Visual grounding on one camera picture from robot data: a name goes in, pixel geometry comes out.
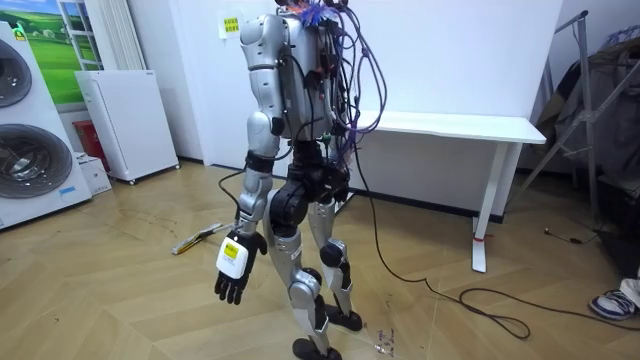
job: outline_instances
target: robot leg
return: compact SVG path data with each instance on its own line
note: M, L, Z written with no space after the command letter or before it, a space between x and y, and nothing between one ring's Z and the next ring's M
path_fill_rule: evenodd
M267 209L272 208L272 201L279 191L269 193ZM342 356L331 348L327 337L329 321L324 299L320 295L322 277L315 269L302 267L300 230L295 226L294 231L289 234L283 234L281 230L276 233L274 227L278 228L278 225L271 220L270 211L265 212L263 226L269 255L287 287L293 314L309 337L297 339L293 343L293 353L302 360L341 360Z
M309 207L311 233L320 249L324 277L333 292L337 306L326 305L327 316L333 324L352 331L362 329L362 319L351 307L351 265L347 258L347 246L332 237L335 219L335 200L314 203Z

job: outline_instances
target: herringbone parquet floor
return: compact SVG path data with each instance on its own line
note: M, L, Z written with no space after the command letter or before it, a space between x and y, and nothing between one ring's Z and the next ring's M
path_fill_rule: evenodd
M169 253L200 228L231 220L232 203L216 186L228 173L187 163L135 187L115 184L92 202L0 233L0 359L293 359L290 345L302 334L268 257L259 257L237 307L219 302L212 289L223 235L179 257ZM564 185L546 182L526 194L505 224L490 226L495 237L487 244L484 275L470 269L469 219L378 201L389 265L407 277L428 275L434 287L453 296L467 287L492 287L588 313L587 301L618 279L597 242L576 246L542 234L551 227L565 236L591 236L580 224L584 204L567 198L571 191ZM240 179L229 186L239 191ZM424 285L395 280L377 258L364 198L354 198L340 214L334 235L349 246L353 302L366 321L357 334L330 329L344 359L640 354L637 333L492 295L470 298L489 312L525 320L533 335L522 342ZM303 236L304 264L320 269L306 224Z

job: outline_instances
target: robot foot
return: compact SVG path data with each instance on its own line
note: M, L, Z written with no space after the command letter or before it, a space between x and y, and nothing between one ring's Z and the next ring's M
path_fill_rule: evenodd
M320 354L316 345L309 339L297 339L293 342L293 354L301 360L342 360L342 355L336 349L329 349L329 354Z
M325 305L325 311L330 323L345 327L351 331L362 330L362 318L355 311L352 311L351 314L347 316L340 311L339 307L329 304Z

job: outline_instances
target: front-loading washer door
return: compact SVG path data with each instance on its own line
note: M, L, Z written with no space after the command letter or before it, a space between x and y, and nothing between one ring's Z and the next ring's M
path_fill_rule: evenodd
M0 109L20 102L29 90L29 66L11 45L0 40Z
M72 169L69 148L54 134L31 125L0 124L0 197L44 195L60 187Z

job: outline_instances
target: humanoid robot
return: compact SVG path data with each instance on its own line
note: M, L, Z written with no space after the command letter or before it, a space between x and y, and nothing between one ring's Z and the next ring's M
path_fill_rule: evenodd
M337 14L351 11L347 2L325 0L318 6ZM335 81L344 76L339 74L339 47L331 40L336 39L338 23L318 17L317 24L309 26L299 13L286 7L292 5L290 1L276 3L281 6L276 15L260 16L241 30L259 109L247 123L244 191L238 198L234 230L218 255L215 292L221 300L239 304L257 252L265 255L268 250L294 315L309 338L294 342L294 354L303 360L341 359L329 345L328 324L359 331L362 319L351 305L347 247L332 236L335 205L346 200L349 184L345 153L339 151L345 130L336 115L349 106L349 95ZM293 162L286 184L272 190L281 138L289 139ZM320 295L320 273L301 263L298 225L307 215L335 306ZM261 220L262 235L257 231Z

